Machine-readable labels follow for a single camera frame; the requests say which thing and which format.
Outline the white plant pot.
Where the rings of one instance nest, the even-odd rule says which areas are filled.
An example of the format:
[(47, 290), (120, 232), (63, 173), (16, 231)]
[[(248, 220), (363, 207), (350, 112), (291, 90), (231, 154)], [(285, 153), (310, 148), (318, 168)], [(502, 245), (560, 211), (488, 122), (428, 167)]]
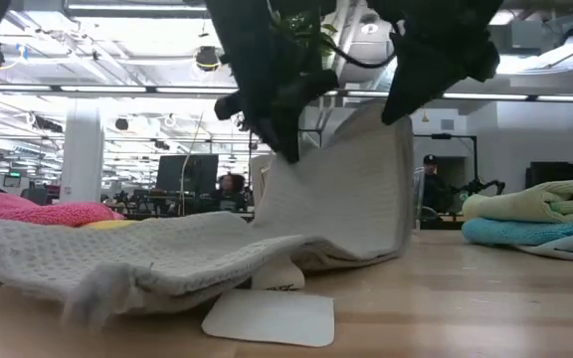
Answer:
[(267, 186), (271, 163), (275, 156), (264, 154), (253, 157), (250, 161), (250, 180), (253, 190), (254, 206), (259, 207)]

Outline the cream printed towel label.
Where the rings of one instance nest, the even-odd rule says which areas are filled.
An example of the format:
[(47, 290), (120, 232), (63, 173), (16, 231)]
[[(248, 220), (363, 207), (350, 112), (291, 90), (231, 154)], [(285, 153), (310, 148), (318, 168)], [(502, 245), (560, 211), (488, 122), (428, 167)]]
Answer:
[(290, 255), (270, 259), (251, 277), (251, 289), (299, 290), (305, 286), (302, 270)]

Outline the black background monitor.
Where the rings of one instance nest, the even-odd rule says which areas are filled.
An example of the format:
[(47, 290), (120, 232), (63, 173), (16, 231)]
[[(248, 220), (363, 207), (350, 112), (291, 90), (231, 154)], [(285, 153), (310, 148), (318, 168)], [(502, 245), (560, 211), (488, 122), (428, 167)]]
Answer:
[(155, 188), (195, 194), (216, 188), (219, 157), (214, 154), (166, 155), (159, 158)]

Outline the bright blue ribbed towel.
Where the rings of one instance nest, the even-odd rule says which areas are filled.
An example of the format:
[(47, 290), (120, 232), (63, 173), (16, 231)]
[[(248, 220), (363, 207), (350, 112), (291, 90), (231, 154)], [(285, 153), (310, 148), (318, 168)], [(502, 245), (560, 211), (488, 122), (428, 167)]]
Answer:
[(463, 224), (462, 234), (473, 244), (539, 246), (573, 236), (573, 223), (529, 223), (474, 218)]

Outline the green leafy plant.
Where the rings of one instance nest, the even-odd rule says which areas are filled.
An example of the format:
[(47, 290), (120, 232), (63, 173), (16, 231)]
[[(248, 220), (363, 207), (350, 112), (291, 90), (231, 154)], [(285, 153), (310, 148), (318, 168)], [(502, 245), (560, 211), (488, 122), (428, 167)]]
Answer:
[(315, 33), (312, 22), (307, 20), (303, 13), (283, 15), (279, 11), (274, 11), (272, 17), (272, 29), (286, 36), (289, 40), (294, 40), (307, 47), (312, 36), (317, 35), (321, 55), (328, 57), (332, 54), (332, 47), (335, 45), (333, 36), (338, 32), (333, 25), (321, 22), (319, 31)]

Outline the pink towel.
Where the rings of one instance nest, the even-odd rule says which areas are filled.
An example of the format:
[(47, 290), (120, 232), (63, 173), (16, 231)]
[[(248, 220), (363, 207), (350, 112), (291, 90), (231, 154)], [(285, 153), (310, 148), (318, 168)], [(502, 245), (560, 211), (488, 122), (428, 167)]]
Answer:
[(100, 203), (66, 203), (41, 206), (28, 199), (0, 193), (0, 219), (41, 225), (79, 227), (123, 217)]

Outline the white handwritten paper tag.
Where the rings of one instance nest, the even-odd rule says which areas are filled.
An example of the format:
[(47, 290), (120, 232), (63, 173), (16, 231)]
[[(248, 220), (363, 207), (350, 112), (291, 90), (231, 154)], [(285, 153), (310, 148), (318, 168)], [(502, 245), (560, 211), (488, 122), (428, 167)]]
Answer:
[(334, 301), (300, 292), (235, 289), (219, 297), (201, 328), (220, 338), (325, 347), (335, 338)]

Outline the yellow towel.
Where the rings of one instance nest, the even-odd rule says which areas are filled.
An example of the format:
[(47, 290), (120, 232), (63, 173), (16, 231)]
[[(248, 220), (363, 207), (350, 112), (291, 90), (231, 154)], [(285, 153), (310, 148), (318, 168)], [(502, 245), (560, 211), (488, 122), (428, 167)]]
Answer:
[(89, 223), (84, 225), (85, 229), (94, 229), (94, 230), (108, 230), (108, 229), (117, 229), (126, 226), (130, 226), (135, 224), (134, 220), (108, 220), (108, 221), (99, 221), (94, 223)]

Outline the white column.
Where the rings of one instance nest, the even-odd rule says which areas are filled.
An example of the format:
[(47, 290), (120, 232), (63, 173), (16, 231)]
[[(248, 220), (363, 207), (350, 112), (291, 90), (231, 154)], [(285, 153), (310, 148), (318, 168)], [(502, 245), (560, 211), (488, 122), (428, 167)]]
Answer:
[(100, 110), (87, 99), (68, 108), (60, 200), (97, 202), (101, 194), (104, 132)]

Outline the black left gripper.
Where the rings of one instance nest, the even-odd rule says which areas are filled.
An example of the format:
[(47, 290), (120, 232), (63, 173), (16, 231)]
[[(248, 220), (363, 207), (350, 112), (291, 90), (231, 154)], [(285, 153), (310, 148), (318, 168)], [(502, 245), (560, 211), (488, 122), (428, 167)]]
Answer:
[(254, 119), (254, 132), (288, 163), (297, 163), (298, 115), (304, 106), (338, 86), (337, 76), (322, 67), (319, 38), (307, 47), (272, 29), (274, 11), (303, 13), (319, 31), (321, 17), (335, 0), (206, 0), (206, 6), (238, 90), (216, 101), (218, 113), (267, 113)]

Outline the pale green towel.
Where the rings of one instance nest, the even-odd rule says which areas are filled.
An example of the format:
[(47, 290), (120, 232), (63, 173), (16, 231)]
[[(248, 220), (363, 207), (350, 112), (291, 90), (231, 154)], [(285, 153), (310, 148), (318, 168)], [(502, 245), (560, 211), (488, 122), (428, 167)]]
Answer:
[(573, 180), (546, 182), (491, 197), (474, 194), (464, 201), (462, 211), (467, 220), (573, 223)]

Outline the black cabinet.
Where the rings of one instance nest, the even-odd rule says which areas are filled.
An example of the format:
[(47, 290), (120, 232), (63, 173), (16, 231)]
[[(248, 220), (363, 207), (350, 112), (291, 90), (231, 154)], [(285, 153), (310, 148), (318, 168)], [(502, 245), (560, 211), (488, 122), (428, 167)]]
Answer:
[(531, 162), (525, 170), (525, 188), (541, 183), (573, 180), (573, 162)]

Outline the person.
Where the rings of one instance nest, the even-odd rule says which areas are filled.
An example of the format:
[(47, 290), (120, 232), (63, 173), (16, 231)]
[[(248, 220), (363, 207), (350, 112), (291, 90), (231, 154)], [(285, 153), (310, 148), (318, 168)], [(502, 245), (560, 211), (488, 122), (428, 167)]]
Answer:
[(447, 213), (454, 203), (454, 188), (438, 174), (435, 155), (426, 155), (423, 164), (425, 172), (423, 205), (438, 213)]
[(214, 200), (219, 211), (242, 212), (247, 207), (244, 193), (245, 178), (240, 174), (228, 173), (219, 179)]

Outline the grey waffle towel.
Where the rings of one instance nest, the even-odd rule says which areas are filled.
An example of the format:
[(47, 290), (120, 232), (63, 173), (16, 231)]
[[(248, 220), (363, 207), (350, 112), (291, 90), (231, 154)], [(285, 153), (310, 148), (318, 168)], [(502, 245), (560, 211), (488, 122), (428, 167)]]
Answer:
[(0, 220), (0, 282), (92, 327), (190, 309), (280, 259), (304, 271), (400, 257), (412, 236), (413, 128), (356, 109), (297, 163), (272, 160), (252, 221), (221, 211), (112, 229)]

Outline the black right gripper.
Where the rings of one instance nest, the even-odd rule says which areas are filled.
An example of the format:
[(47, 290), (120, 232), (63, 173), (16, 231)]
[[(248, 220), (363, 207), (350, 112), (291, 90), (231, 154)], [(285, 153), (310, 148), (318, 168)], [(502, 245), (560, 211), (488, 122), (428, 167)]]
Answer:
[(381, 115), (393, 124), (464, 78), (488, 80), (499, 65), (489, 23), (503, 0), (366, 0), (393, 26), (397, 68)]

